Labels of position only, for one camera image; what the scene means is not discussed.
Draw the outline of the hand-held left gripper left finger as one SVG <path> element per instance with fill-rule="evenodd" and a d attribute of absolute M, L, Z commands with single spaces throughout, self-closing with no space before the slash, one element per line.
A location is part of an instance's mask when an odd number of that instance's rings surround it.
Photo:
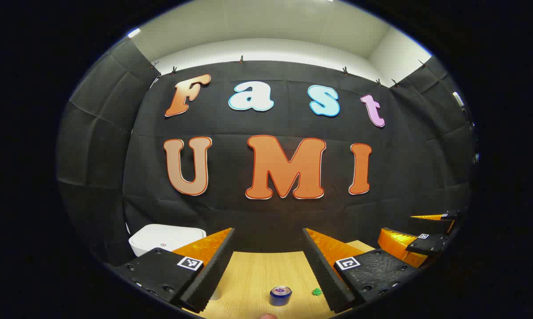
<path fill-rule="evenodd" d="M 115 267 L 137 289 L 194 313 L 204 311 L 228 267 L 236 229 L 228 228 L 175 249 L 153 248 Z"/>

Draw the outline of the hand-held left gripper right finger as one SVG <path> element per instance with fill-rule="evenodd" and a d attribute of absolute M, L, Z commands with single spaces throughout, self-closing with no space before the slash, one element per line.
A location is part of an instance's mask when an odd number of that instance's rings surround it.
<path fill-rule="evenodd" d="M 418 272 L 385 250 L 364 252 L 309 228 L 302 232 L 306 259 L 329 309 L 335 313 L 375 303 Z"/>

